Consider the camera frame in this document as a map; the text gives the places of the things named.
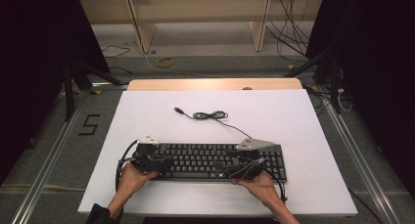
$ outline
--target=wire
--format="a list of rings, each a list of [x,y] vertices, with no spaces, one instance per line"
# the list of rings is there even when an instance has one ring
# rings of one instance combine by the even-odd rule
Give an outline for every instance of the wire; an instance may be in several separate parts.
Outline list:
[[[327,103],[326,106],[324,106],[324,108],[317,114],[317,116],[320,115],[329,105],[330,105],[330,102]]]
[[[282,5],[282,7],[283,7],[283,9],[284,9],[284,12],[285,12],[285,14],[286,14],[286,24],[288,23],[288,22],[290,22],[291,23],[291,25],[292,25],[292,28],[293,28],[293,36],[295,37],[295,38],[297,38],[297,36],[299,37],[299,39],[300,39],[300,41],[301,41],[301,43],[302,43],[302,45],[304,45],[305,46],[305,48],[306,48],[306,45],[305,45],[305,42],[303,42],[303,40],[302,40],[302,38],[301,38],[301,34],[302,34],[302,36],[304,36],[306,39],[309,39],[309,37],[307,36],[307,35],[305,35],[305,33],[301,30],[301,28],[294,22],[294,13],[293,13],[293,5],[294,5],[294,0],[289,0],[289,5],[287,5],[287,7],[290,7],[290,13],[287,11],[287,8],[286,8],[286,6],[284,5],[284,2],[283,2],[283,0],[280,0],[280,2],[281,2],[281,5]],[[303,17],[304,17],[304,15],[305,15],[305,13],[306,13],[306,10],[308,9],[308,0],[307,0],[307,2],[306,2],[306,7],[305,7],[305,10],[304,10],[304,12],[303,12],[303,14],[302,14],[302,18],[301,18],[301,21],[300,22],[302,22],[302,20],[303,20]]]
[[[121,178],[122,165],[126,162],[125,157],[127,156],[132,146],[134,146],[134,144],[136,143],[137,143],[137,140],[134,140],[134,142],[132,142],[130,146],[128,146],[127,150],[125,150],[125,153],[124,155],[122,155],[122,158],[118,161],[118,165],[116,167],[116,173],[115,173],[115,190],[116,191],[118,190],[119,179]]]
[[[339,101],[339,105],[340,105],[340,107],[345,111],[345,112],[350,112],[351,111],[351,108],[353,107],[353,104],[350,104],[350,106],[349,106],[349,108],[348,109],[345,109],[345,107],[343,107],[343,104],[342,104],[342,102],[341,102],[341,99],[340,99],[340,96],[342,95],[342,92],[341,93],[339,93],[339,95],[338,95],[338,101]]]
[[[189,117],[189,118],[193,118],[193,119],[197,119],[197,120],[214,119],[214,120],[216,120],[217,122],[219,122],[219,123],[221,123],[221,124],[223,124],[223,125],[225,125],[225,126],[228,126],[228,127],[234,128],[234,129],[238,130],[239,132],[241,132],[241,133],[245,134],[247,137],[252,138],[250,135],[246,134],[246,133],[245,133],[244,131],[242,131],[241,129],[239,129],[239,128],[235,127],[235,126],[232,126],[232,125],[229,125],[229,124],[223,123],[222,121],[220,121],[219,119],[228,117],[228,113],[226,113],[226,112],[223,112],[223,111],[216,111],[216,112],[214,112],[214,113],[212,113],[212,114],[208,114],[208,113],[204,113],[204,112],[196,112],[196,113],[194,113],[194,114],[193,114],[193,117],[191,117],[191,116],[189,116],[187,113],[185,113],[184,111],[182,111],[182,110],[181,110],[181,109],[179,109],[179,108],[174,108],[174,110],[175,110],[176,112],[178,112],[178,113],[181,113],[181,114],[186,115],[186,116],[187,116],[187,117]]]
[[[200,75],[200,76],[205,76],[205,77],[230,78],[229,76],[225,76],[225,75],[202,74],[202,73],[197,73],[197,72],[181,72],[181,71],[168,71],[168,70],[163,70],[163,69],[156,69],[156,68],[153,68],[150,65],[150,61],[149,61],[149,58],[147,57],[147,55],[143,54],[143,56],[144,56],[144,58],[146,58],[146,62],[147,62],[147,65],[148,65],[149,69],[153,70],[153,71],[159,71],[159,72],[170,73],[170,74],[195,74],[195,75]],[[284,77],[284,75],[246,75],[246,76],[241,76],[240,78],[253,78],[253,77],[257,77],[257,78]]]
[[[280,180],[278,180],[278,178],[271,172],[271,171],[269,171],[267,168],[265,168],[265,167],[263,167],[262,168],[263,169],[263,171],[265,171],[266,173],[268,173],[269,175],[271,175],[271,177],[275,180],[275,181],[277,181],[277,184],[278,184],[278,187],[280,188],[280,193],[281,193],[281,195],[280,195],[280,197],[281,197],[281,201],[283,201],[283,203],[285,203],[285,201],[288,199],[286,196],[285,196],[285,186],[284,186],[284,183],[281,183],[280,182]]]
[[[372,215],[376,218],[376,220],[378,220],[379,223],[383,224],[384,222],[382,221],[382,219],[376,215],[376,213],[372,210],[372,208],[370,208],[370,206],[364,202],[354,191],[352,191],[349,187],[347,187],[348,191],[358,200],[360,201],[364,207],[366,207],[366,209],[372,213]]]
[[[125,50],[125,51],[122,52],[122,53],[119,53],[119,54],[117,54],[115,56],[106,56],[106,58],[115,58],[115,57],[118,57],[118,56],[123,55],[123,54],[125,54],[125,53],[127,53],[127,52],[130,51],[130,48],[127,48],[127,47],[119,47],[119,46],[116,46],[116,45],[109,45],[107,48],[102,49],[101,51],[107,51],[110,47],[116,47],[118,49],[122,49],[122,50]]]
[[[170,73],[170,74],[195,74],[195,75],[206,76],[206,77],[221,77],[221,78],[227,78],[224,75],[212,75],[212,74],[202,74],[202,73],[197,73],[197,72],[168,71],[168,70],[163,70],[163,69],[156,69],[156,68],[153,68],[150,65],[149,58],[147,58],[146,54],[143,54],[143,56],[144,56],[144,58],[146,58],[147,65],[148,65],[149,69],[154,70],[154,71],[159,71],[159,72],[164,72],[164,73]]]
[[[229,175],[229,179],[232,179],[233,176],[235,176],[236,174],[244,171],[249,166],[250,168],[248,168],[248,170],[245,172],[244,176],[242,176],[242,178],[241,178],[241,179],[244,179],[245,176],[248,174],[248,172],[256,165],[256,163],[257,163],[257,160],[251,161],[250,163],[245,165],[243,168],[241,168],[238,171],[236,171],[236,172],[232,173],[231,175]]]
[[[127,69],[122,68],[122,67],[110,67],[110,69],[115,69],[115,68],[122,69],[122,70],[124,70],[125,72],[128,72],[128,73],[132,74],[132,71],[131,71],[131,70],[127,70]]]
[[[277,30],[279,33],[281,33],[281,35],[283,35],[285,38],[290,39],[290,40],[295,41],[295,42],[299,42],[298,40],[294,39],[293,37],[288,36],[288,35],[284,34],[282,31],[280,31],[280,29],[278,29],[278,27],[274,24],[274,22],[271,22],[271,24],[274,27],[274,29]]]
[[[267,26],[266,29],[272,34],[272,36],[277,39],[278,41],[281,41],[282,43],[284,43],[284,45],[290,47],[291,49],[293,49],[294,51],[296,51],[297,53],[301,54],[302,56],[304,56],[304,53],[302,51],[299,51],[298,49],[294,48],[292,45],[290,45],[289,43],[287,43],[285,40],[281,39],[280,37],[277,37],[277,35],[275,35]]]

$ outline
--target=black cable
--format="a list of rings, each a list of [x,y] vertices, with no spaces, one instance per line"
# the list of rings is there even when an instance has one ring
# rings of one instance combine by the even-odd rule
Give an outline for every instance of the black cable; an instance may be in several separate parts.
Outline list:
[[[324,106],[324,108],[317,114],[317,116],[320,115],[329,105],[330,105],[330,102],[326,104],[326,106]]]
[[[278,180],[278,178],[271,171],[269,171],[267,168],[263,167],[262,170],[265,171],[266,173],[268,173],[269,175],[271,175],[271,177],[277,181],[277,184],[278,184],[278,187],[280,188],[280,193],[281,193],[280,194],[280,199],[281,199],[281,201],[283,201],[283,203],[285,203],[285,201],[288,198],[285,196],[285,186],[284,186],[284,183],[281,183],[280,180]]]
[[[281,41],[282,43],[284,43],[284,45],[290,47],[291,49],[293,49],[294,51],[296,51],[297,53],[301,54],[302,56],[304,56],[304,53],[302,51],[299,51],[298,49],[294,48],[292,45],[290,45],[288,42],[286,42],[285,40],[281,39],[280,37],[277,37],[277,35],[275,35],[268,26],[266,26],[266,29],[272,34],[272,36],[277,39],[278,41]]]
[[[127,70],[127,69],[122,68],[122,67],[110,67],[110,69],[114,69],[114,68],[122,69],[122,70],[124,70],[125,72],[128,72],[128,73],[132,74],[132,71],[131,71],[131,70]]]
[[[181,109],[179,109],[179,108],[174,108],[174,110],[175,110],[176,112],[178,112],[178,113],[181,113],[181,114],[186,115],[186,116],[187,116],[187,117],[189,117],[189,118],[193,118],[193,119],[197,119],[197,120],[214,119],[214,120],[216,120],[217,122],[219,122],[219,123],[221,123],[221,124],[223,124],[223,125],[225,125],[225,126],[228,126],[228,127],[234,128],[234,129],[238,130],[239,132],[241,132],[241,133],[245,134],[247,137],[252,138],[250,135],[246,134],[246,133],[245,133],[244,131],[242,131],[241,129],[239,129],[239,128],[235,127],[235,126],[229,125],[229,124],[225,124],[225,123],[223,123],[222,121],[220,121],[219,119],[228,117],[228,113],[226,113],[226,112],[223,112],[223,111],[216,111],[216,112],[211,113],[211,114],[204,113],[204,112],[196,112],[196,113],[194,113],[194,114],[193,114],[193,117],[191,117],[191,116],[189,116],[187,113],[185,113],[184,111],[182,111],[182,110],[181,110]]]
[[[281,33],[281,35],[283,35],[285,38],[290,39],[290,40],[292,40],[294,42],[299,42],[298,40],[294,39],[293,37],[288,36],[288,35],[284,34],[282,31],[280,31],[280,29],[278,29],[278,27],[274,24],[274,22],[271,22],[271,24],[274,27],[274,29],[277,30],[278,33]]]
[[[115,173],[115,190],[116,191],[118,190],[119,179],[121,178],[121,169],[122,169],[122,165],[125,163],[125,157],[127,156],[132,146],[134,146],[134,144],[136,143],[137,143],[137,140],[132,142],[130,146],[128,146],[127,150],[125,150],[125,153],[124,155],[122,155],[122,158],[118,161],[118,166],[116,167],[116,173]]]
[[[378,222],[379,223],[381,223],[381,224],[383,224],[384,222],[382,221],[382,219],[378,216],[378,215],[376,215],[376,213],[372,210],[372,208],[370,208],[370,206],[366,203],[366,202],[364,202],[354,191],[352,191],[350,188],[347,188],[348,189],[348,191],[358,200],[358,201],[360,201],[362,204],[363,204],[363,206],[364,207],[366,207],[366,209],[370,212],[370,213],[372,213],[372,215],[376,218],[376,220],[378,220]]]
[[[125,54],[125,53],[127,53],[127,52],[129,52],[129,51],[130,51],[130,48],[127,48],[127,47],[119,47],[119,46],[116,46],[116,45],[109,45],[107,48],[102,49],[101,51],[106,51],[106,50],[108,50],[110,47],[116,47],[116,48],[118,48],[118,49],[122,49],[122,50],[126,50],[126,51],[124,51],[124,52],[122,52],[122,53],[119,53],[119,54],[117,54],[117,55],[115,55],[115,56],[106,56],[106,58],[115,58],[115,57],[118,57],[118,56],[123,55],[123,54]]]
[[[300,33],[305,37],[305,38],[307,38],[307,39],[309,39],[309,37],[307,36],[307,35],[305,35],[304,34],[304,32],[301,30],[301,28],[299,28],[299,26],[294,22],[294,20],[293,20],[293,3],[294,3],[294,0],[290,0],[290,2],[291,2],[291,5],[290,5],[290,8],[291,8],[291,10],[290,10],[290,13],[288,13],[288,11],[287,11],[287,8],[284,6],[284,2],[283,2],[283,0],[280,0],[280,2],[281,2],[281,5],[282,5],[282,7],[283,7],[283,9],[284,9],[284,12],[285,12],[285,14],[286,14],[286,22],[290,22],[291,24],[292,24],[292,27],[293,27],[293,32],[295,32],[298,36],[299,36],[299,39],[301,40],[301,42],[303,43],[303,45],[304,45],[304,42],[302,41],[302,39],[301,39],[301,35],[298,33],[298,30],[300,31]]]

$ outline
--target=white tabletop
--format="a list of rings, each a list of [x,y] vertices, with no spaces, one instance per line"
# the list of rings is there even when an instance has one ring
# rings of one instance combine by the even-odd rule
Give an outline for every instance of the white tabletop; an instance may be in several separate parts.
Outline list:
[[[78,211],[89,212],[94,203],[110,203],[115,194],[117,161],[136,139],[149,135],[161,143],[238,144],[246,138],[214,120],[192,120],[175,112],[175,107],[189,115],[225,111],[229,116],[223,122],[253,138],[280,144],[289,180],[287,207],[293,214],[357,213],[304,90],[124,92]],[[243,187],[177,181],[148,182],[130,199],[124,212],[145,216],[272,216]]]

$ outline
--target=black keyboard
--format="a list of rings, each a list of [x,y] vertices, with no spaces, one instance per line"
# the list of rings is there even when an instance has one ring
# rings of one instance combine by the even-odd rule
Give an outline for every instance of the black keyboard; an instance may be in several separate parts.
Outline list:
[[[239,164],[236,158],[228,157],[226,150],[235,150],[237,144],[160,144],[155,156],[172,157],[173,165],[160,171],[155,180],[181,180],[204,182],[229,182],[214,164]],[[287,182],[286,167],[280,145],[259,150],[265,158],[264,166],[281,182]]]

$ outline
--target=person's right hand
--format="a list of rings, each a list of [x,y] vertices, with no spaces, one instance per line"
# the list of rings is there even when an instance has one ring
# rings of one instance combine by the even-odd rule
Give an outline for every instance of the person's right hand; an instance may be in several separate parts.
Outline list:
[[[263,205],[267,207],[272,201],[280,200],[271,176],[265,171],[262,171],[253,180],[232,179],[232,183],[247,188],[254,197],[262,201]]]

